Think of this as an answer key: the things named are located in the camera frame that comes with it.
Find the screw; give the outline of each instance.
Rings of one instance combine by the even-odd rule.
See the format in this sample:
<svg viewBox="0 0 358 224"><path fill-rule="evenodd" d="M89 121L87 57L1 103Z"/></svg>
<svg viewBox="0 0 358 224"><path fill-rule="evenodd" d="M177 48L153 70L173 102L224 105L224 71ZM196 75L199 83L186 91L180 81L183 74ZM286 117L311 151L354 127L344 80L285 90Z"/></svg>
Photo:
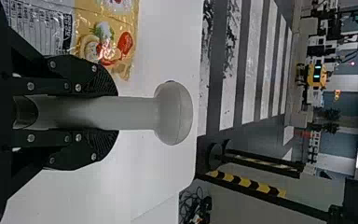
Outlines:
<svg viewBox="0 0 358 224"><path fill-rule="evenodd" d="M34 135L33 134L29 134L27 137L27 141L28 142L33 142L34 141Z"/></svg>
<svg viewBox="0 0 358 224"><path fill-rule="evenodd" d="M91 160L92 160L92 161L97 160L97 154L96 154L96 153L92 153L92 155L91 155Z"/></svg>
<svg viewBox="0 0 358 224"><path fill-rule="evenodd" d="M80 134L80 133L78 133L78 134L76 135L75 140L76 140L77 142L80 142L80 141L81 141L81 134Z"/></svg>
<svg viewBox="0 0 358 224"><path fill-rule="evenodd" d="M76 84L76 85L75 85L75 90L76 90L76 91L81 91L81 85L80 85L80 84Z"/></svg>
<svg viewBox="0 0 358 224"><path fill-rule="evenodd" d="M55 68L57 64L54 61L50 61L50 68Z"/></svg>
<svg viewBox="0 0 358 224"><path fill-rule="evenodd" d="M28 82L27 83L27 89L28 89L28 91L33 91L34 90L34 83L33 82Z"/></svg>

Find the white tube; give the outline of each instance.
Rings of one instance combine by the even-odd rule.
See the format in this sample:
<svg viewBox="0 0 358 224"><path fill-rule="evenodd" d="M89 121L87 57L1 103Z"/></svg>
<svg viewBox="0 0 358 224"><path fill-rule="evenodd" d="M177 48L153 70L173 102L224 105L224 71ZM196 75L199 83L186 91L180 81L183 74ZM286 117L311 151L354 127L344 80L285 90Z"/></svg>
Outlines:
<svg viewBox="0 0 358 224"><path fill-rule="evenodd" d="M159 122L158 100L155 98L38 96L32 99L39 109L39 117L33 128L154 130Z"/></svg>
<svg viewBox="0 0 358 224"><path fill-rule="evenodd" d="M39 110L29 129L98 128L102 130L154 130L167 145L185 140L193 123L193 103L184 86L166 82L154 98L103 96L30 97Z"/></svg>

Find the white table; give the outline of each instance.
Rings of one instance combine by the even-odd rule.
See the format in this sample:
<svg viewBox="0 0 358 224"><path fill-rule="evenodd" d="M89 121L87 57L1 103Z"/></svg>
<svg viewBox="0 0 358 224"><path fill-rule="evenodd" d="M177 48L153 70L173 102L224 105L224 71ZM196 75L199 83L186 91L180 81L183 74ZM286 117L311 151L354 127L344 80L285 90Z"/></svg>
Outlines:
<svg viewBox="0 0 358 224"><path fill-rule="evenodd" d="M195 172L202 2L142 0L131 80L117 80L122 96L152 97L168 80L186 86L194 107L190 136L168 147L150 131L121 132L103 161L75 172L41 172L9 200L3 223L136 223L159 204L177 203L167 200Z"/></svg>

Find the rounded cap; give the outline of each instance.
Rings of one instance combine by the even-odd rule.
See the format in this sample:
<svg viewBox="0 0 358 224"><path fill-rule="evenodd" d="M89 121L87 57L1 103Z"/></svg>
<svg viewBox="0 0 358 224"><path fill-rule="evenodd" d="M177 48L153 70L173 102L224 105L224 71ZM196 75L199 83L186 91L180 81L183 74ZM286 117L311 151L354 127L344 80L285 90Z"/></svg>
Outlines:
<svg viewBox="0 0 358 224"><path fill-rule="evenodd" d="M193 102L181 84L169 81L158 86L155 97L159 102L159 125L156 135L169 146L183 142L193 124Z"/></svg>

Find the plastic packaging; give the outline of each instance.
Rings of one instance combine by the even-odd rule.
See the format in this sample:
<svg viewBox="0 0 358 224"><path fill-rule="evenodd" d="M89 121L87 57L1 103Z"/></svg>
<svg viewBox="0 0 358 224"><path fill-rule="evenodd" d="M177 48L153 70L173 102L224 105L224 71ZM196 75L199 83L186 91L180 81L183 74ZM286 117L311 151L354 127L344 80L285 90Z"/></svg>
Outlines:
<svg viewBox="0 0 358 224"><path fill-rule="evenodd" d="M130 79L138 0L1 0L11 28L43 55L74 54Z"/></svg>

